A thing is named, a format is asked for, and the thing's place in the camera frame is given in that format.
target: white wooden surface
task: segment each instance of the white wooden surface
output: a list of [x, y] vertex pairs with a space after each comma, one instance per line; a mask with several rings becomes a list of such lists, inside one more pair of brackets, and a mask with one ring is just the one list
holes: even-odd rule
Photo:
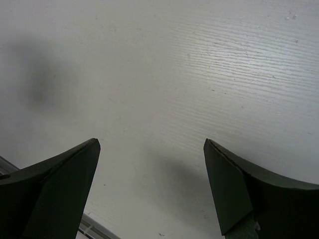
[[122, 239], [221, 238], [207, 137], [319, 183], [315, 0], [0, 3], [0, 152], [19, 167], [91, 137], [85, 212]]

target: black plastic part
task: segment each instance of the black plastic part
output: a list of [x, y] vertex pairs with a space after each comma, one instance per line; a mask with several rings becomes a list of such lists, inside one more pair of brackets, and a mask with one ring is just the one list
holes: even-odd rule
[[0, 179], [0, 238], [74, 239], [99, 153], [91, 139]]
[[227, 239], [319, 238], [319, 185], [273, 173], [210, 139], [204, 154]]

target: white table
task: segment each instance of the white table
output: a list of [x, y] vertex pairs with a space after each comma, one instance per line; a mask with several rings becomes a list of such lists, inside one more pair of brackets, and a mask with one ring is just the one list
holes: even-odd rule
[[121, 239], [221, 238], [207, 137], [319, 183], [315, 0], [0, 3], [0, 152], [18, 167], [91, 137], [85, 213]]

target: table surface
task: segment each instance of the table surface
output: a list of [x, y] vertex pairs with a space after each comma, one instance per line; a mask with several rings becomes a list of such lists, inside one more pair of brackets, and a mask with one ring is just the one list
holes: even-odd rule
[[319, 2], [0, 3], [0, 152], [19, 168], [91, 137], [85, 213], [121, 239], [218, 239], [211, 138], [319, 183]]

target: wood grain texture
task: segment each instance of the wood grain texture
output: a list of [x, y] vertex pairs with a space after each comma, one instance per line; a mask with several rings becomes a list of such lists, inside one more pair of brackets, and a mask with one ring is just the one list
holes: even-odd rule
[[221, 238], [211, 138], [319, 183], [315, 0], [0, 3], [1, 155], [96, 137], [85, 212], [122, 239]]

